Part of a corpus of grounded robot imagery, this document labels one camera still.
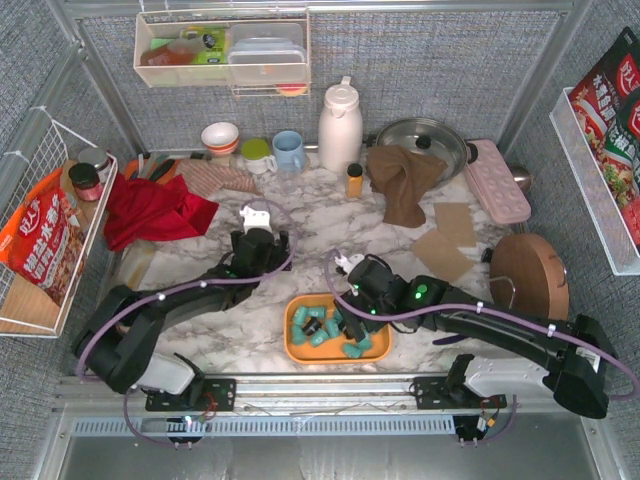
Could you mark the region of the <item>black coffee capsule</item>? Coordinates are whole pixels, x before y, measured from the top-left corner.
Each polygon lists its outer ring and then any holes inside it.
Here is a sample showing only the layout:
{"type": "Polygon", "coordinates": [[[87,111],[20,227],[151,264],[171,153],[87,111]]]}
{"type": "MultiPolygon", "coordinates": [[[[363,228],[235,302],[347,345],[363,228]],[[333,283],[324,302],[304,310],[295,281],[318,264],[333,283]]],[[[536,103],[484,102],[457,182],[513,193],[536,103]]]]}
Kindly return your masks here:
{"type": "Polygon", "coordinates": [[[316,332],[323,327],[322,321],[318,317],[310,317],[309,320],[302,326],[302,331],[307,337],[313,336],[316,332]]]}

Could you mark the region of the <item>round wooden board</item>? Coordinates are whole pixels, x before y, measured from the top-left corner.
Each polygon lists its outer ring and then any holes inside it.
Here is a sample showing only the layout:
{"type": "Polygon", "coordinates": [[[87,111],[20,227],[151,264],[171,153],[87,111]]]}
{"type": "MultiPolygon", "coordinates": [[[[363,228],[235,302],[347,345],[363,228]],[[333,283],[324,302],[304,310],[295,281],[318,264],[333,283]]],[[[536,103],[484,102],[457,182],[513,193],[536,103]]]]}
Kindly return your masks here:
{"type": "Polygon", "coordinates": [[[496,305],[539,318],[568,319],[566,267],[540,235],[503,237],[492,250],[489,278],[496,305]]]}

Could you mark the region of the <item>white thermos jug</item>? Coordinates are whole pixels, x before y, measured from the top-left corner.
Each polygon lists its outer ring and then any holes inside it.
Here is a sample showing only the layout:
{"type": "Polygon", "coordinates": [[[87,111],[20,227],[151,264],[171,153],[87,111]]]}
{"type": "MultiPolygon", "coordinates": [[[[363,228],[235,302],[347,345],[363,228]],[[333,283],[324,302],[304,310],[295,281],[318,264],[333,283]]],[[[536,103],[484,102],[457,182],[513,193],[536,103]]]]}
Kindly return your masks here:
{"type": "Polygon", "coordinates": [[[359,93],[344,76],[324,95],[318,127],[318,155],[321,165],[334,173],[344,173],[360,159],[363,141],[363,118],[359,93]]]}

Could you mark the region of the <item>steel pot with lid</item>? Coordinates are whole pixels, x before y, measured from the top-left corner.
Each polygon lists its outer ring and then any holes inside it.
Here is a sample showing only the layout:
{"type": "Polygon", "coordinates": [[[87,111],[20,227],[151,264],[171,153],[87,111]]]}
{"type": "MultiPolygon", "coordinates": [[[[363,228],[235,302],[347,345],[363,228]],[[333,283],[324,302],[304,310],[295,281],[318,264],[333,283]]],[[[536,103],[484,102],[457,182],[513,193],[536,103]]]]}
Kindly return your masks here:
{"type": "Polygon", "coordinates": [[[446,124],[430,118],[395,121],[380,133],[369,135],[365,144],[367,147],[400,145],[413,153],[443,160],[446,168],[438,177],[434,190],[449,183],[467,165],[474,163],[479,155],[475,144],[461,138],[446,124]]]}

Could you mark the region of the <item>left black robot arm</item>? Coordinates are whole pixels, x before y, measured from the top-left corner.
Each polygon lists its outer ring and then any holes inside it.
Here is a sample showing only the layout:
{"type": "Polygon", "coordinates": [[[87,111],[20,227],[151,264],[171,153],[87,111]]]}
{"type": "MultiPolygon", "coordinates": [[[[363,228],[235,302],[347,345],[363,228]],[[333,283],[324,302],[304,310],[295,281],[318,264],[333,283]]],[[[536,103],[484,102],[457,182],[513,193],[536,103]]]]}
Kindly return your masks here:
{"type": "Polygon", "coordinates": [[[179,396],[201,372],[180,355],[155,351],[166,329],[248,299],[259,284],[290,267],[290,237],[264,228],[234,231],[232,250],[203,275],[165,290],[113,287],[76,337],[76,374],[93,372],[114,392],[142,387],[179,396]]]}

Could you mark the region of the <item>brown cloth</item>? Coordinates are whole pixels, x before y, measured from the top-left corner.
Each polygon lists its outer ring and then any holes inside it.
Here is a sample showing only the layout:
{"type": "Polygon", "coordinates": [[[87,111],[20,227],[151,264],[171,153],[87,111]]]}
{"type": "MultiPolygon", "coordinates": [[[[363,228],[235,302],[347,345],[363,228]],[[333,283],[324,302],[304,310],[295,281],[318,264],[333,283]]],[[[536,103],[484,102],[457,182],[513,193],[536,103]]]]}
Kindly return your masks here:
{"type": "Polygon", "coordinates": [[[372,190],[385,198],[383,222],[405,228],[423,225],[426,216],[419,202],[446,168],[444,160],[400,145],[369,147],[366,172],[372,190]]]}

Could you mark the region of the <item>striped beige cloth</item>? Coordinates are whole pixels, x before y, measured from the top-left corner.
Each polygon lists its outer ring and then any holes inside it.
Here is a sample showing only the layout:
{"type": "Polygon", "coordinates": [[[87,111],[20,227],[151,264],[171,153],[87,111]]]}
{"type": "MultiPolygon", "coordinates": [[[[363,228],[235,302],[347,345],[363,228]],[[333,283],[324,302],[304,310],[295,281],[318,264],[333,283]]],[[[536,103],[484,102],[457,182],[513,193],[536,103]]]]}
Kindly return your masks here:
{"type": "Polygon", "coordinates": [[[261,195],[248,173],[211,161],[183,159],[177,166],[176,174],[183,177],[191,193],[203,198],[208,198],[222,189],[261,195]]]}

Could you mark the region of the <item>red seasoning packet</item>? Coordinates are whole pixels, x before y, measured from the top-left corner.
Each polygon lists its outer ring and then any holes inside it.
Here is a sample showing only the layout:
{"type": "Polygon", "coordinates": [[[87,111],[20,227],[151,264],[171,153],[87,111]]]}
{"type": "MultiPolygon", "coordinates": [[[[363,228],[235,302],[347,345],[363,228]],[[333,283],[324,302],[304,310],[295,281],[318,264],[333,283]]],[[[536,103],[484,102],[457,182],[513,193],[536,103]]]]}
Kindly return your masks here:
{"type": "Polygon", "coordinates": [[[639,244],[639,39],[626,26],[568,98],[580,129],[639,244]]]}

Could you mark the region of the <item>orange spice bottle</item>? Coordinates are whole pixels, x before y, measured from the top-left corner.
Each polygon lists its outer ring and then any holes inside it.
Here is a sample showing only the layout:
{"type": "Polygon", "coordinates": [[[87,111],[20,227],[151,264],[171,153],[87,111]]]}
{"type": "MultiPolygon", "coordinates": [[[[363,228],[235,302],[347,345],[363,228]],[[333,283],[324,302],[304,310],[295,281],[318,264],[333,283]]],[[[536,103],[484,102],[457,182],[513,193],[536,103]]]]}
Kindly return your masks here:
{"type": "Polygon", "coordinates": [[[357,198],[361,195],[363,185],[363,167],[352,163],[347,168],[346,196],[357,198]]]}

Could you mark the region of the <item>black small lid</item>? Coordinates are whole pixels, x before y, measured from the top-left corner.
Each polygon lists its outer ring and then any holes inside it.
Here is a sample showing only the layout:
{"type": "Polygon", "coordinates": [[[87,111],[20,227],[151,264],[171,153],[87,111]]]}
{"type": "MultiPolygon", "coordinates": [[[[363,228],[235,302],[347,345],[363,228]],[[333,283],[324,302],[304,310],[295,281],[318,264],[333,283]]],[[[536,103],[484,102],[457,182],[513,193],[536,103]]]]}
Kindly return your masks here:
{"type": "Polygon", "coordinates": [[[492,260],[492,256],[493,256],[493,250],[491,248],[485,249],[481,255],[481,262],[490,263],[492,260]]]}

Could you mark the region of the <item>right white wall basket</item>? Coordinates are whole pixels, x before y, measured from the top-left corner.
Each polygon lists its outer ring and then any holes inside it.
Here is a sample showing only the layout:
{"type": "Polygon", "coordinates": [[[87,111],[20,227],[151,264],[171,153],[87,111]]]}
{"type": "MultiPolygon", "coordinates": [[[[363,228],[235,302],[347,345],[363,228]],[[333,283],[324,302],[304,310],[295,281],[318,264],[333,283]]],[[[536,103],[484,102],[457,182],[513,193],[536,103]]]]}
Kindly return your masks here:
{"type": "Polygon", "coordinates": [[[581,133],[565,87],[549,119],[560,141],[596,229],[602,250],[616,276],[639,275],[639,251],[614,201],[587,140],[581,133]]]}

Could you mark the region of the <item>purple handled knife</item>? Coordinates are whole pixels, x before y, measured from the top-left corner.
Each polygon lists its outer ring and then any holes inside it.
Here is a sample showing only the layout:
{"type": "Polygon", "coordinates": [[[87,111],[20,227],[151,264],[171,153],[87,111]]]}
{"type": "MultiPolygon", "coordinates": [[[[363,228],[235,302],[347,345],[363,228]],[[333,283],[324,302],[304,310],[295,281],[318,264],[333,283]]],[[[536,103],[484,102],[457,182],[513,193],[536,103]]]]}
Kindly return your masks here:
{"type": "Polygon", "coordinates": [[[439,339],[435,339],[432,341],[433,345],[438,345],[438,346],[446,346],[446,345],[452,345],[458,342],[461,342],[465,339],[464,336],[461,335],[451,335],[448,337],[443,337],[443,338],[439,338],[439,339]]]}

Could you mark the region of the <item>orange plastic tray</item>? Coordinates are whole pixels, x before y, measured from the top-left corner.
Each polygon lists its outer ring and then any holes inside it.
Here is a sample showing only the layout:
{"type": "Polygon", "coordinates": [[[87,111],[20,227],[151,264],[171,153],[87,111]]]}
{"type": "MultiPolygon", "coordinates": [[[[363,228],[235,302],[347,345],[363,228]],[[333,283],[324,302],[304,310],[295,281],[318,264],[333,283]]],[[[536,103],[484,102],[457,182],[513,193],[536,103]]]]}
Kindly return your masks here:
{"type": "Polygon", "coordinates": [[[329,293],[307,294],[293,298],[286,307],[284,313],[284,346],[289,357],[300,364],[347,364],[347,363],[374,363],[383,359],[392,349],[393,333],[388,325],[384,325],[377,333],[371,333],[368,337],[372,341],[372,348],[362,354],[358,359],[347,358],[342,351],[344,343],[355,344],[355,340],[346,338],[343,332],[337,338],[330,338],[318,347],[312,347],[310,338],[303,331],[302,326],[294,325],[292,317],[299,306],[315,307],[324,306],[327,309],[327,317],[320,319],[323,323],[321,330],[325,330],[327,319],[333,318],[336,310],[333,303],[334,297],[329,293]]]}

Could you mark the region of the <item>silver lid glass jar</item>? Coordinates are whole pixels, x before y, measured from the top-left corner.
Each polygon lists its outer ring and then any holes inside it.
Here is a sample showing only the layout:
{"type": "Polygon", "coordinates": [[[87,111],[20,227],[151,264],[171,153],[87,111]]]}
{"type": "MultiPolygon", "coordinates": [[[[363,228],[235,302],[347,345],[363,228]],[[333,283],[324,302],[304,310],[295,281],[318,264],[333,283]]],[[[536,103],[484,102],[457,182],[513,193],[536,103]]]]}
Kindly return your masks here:
{"type": "Polygon", "coordinates": [[[78,154],[78,162],[92,165],[98,172],[109,168],[110,158],[106,151],[98,147],[87,147],[78,154]]]}

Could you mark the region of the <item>red snack bag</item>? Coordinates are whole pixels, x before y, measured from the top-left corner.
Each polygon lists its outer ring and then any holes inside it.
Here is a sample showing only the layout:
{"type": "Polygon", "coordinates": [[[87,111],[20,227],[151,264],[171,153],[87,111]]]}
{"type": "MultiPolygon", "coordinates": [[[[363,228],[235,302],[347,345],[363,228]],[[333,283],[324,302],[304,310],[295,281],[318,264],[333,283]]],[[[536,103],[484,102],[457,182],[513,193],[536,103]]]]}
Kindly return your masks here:
{"type": "Polygon", "coordinates": [[[84,269],[84,233],[54,170],[27,194],[1,230],[1,263],[44,291],[58,306],[84,269]]]}

